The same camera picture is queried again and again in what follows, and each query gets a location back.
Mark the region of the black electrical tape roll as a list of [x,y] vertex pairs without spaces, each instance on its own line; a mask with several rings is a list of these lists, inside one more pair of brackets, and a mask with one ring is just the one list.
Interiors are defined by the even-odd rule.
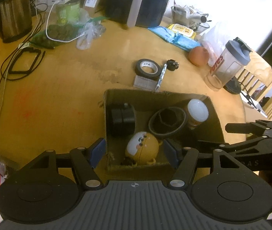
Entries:
[[135,72],[138,76],[156,81],[161,74],[161,67],[153,60],[140,59],[136,62]]

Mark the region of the clear bin with clutter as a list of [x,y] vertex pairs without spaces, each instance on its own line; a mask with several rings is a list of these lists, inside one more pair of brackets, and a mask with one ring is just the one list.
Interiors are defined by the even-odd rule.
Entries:
[[180,24],[192,29],[197,34],[204,32],[210,28],[208,20],[209,14],[199,12],[192,6],[180,6],[174,4],[171,7],[172,22],[174,24]]

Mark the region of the black round plug connector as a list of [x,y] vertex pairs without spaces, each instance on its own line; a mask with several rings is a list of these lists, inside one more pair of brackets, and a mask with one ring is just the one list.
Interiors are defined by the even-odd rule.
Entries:
[[179,63],[173,59],[169,59],[166,64],[169,71],[175,71],[179,68]]

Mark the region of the black cylinder grey disc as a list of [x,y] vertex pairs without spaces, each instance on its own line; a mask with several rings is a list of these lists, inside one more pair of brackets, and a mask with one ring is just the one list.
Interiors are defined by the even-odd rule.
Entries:
[[131,104],[112,104],[106,113],[107,132],[111,136],[129,136],[135,132],[135,111]]

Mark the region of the yellow wet wipes pack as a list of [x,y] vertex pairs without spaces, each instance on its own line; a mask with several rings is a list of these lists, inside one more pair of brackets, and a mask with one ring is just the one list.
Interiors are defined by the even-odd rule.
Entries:
[[183,36],[190,39],[194,39],[196,36],[196,33],[192,29],[178,23],[168,25],[167,29],[171,30],[174,33],[182,34]]

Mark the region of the green snack bag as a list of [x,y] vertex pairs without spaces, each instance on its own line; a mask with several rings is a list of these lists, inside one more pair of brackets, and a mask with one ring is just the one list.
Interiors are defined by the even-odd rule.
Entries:
[[78,24],[51,24],[42,32],[37,33],[30,43],[37,47],[53,49],[61,44],[73,41],[79,36],[82,25]]

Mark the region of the brown cardboard box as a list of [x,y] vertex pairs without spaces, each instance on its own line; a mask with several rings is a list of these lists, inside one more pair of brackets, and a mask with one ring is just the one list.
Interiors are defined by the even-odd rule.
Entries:
[[[187,104],[191,99],[201,100],[208,108],[208,119],[190,129]],[[112,104],[128,103],[135,111],[135,132],[129,136],[113,137],[107,132],[106,110]],[[180,147],[197,147],[197,142],[224,142],[221,124],[211,99],[203,94],[180,94],[130,89],[108,89],[104,93],[107,170],[131,169],[121,165],[129,140],[140,131],[153,134],[157,139],[172,139]]]

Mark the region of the clear small plastic box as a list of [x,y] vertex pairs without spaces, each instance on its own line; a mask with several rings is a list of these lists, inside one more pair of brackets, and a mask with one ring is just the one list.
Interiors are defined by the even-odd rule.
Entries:
[[135,76],[133,87],[147,91],[155,91],[157,82],[139,75]]

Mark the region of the dark blue air fryer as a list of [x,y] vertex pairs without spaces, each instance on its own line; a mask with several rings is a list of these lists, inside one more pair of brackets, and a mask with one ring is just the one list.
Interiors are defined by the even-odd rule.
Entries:
[[106,0],[105,15],[131,28],[159,26],[168,0]]

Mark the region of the clear plastic bag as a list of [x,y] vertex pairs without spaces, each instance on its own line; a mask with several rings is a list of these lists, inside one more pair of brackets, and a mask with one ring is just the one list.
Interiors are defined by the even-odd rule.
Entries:
[[106,19],[107,17],[105,16],[91,18],[81,29],[80,37],[77,38],[76,48],[79,50],[89,49],[93,40],[101,37],[106,32],[106,28],[101,24]]

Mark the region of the blue wet wipes pack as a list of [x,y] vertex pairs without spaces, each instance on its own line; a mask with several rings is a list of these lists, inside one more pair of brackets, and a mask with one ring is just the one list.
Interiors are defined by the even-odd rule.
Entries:
[[148,28],[151,32],[153,32],[155,35],[158,35],[160,38],[165,40],[168,43],[173,43],[175,40],[176,34],[169,30],[168,28],[165,28],[163,26],[157,26],[154,28]]

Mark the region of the marbled white pen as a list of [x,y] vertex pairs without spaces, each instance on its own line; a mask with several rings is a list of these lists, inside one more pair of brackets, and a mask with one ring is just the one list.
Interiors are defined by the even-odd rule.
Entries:
[[166,72],[166,70],[167,70],[167,66],[168,66],[168,65],[165,63],[165,64],[164,64],[164,67],[163,67],[163,69],[162,69],[162,71],[161,71],[160,77],[159,77],[159,79],[158,79],[158,81],[157,81],[157,84],[156,84],[156,87],[155,87],[155,91],[159,91],[159,89],[160,89],[160,87],[161,87],[161,84],[162,84],[162,81],[163,81],[165,72]]

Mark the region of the white plastic jar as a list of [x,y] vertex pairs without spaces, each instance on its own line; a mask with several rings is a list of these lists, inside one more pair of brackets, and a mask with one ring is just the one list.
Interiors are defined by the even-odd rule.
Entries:
[[209,111],[201,100],[191,99],[187,104],[187,115],[189,128],[195,129],[208,119]]

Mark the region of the black rectangular gasket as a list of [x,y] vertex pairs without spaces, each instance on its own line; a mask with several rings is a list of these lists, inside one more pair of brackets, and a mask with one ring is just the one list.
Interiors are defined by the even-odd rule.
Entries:
[[22,48],[13,58],[8,73],[11,75],[29,75],[42,62],[45,51],[34,47]]

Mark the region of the steel electric kettle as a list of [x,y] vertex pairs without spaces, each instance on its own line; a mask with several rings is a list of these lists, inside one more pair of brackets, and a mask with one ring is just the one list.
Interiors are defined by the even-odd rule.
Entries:
[[30,0],[0,0],[0,37],[14,42],[32,30]]

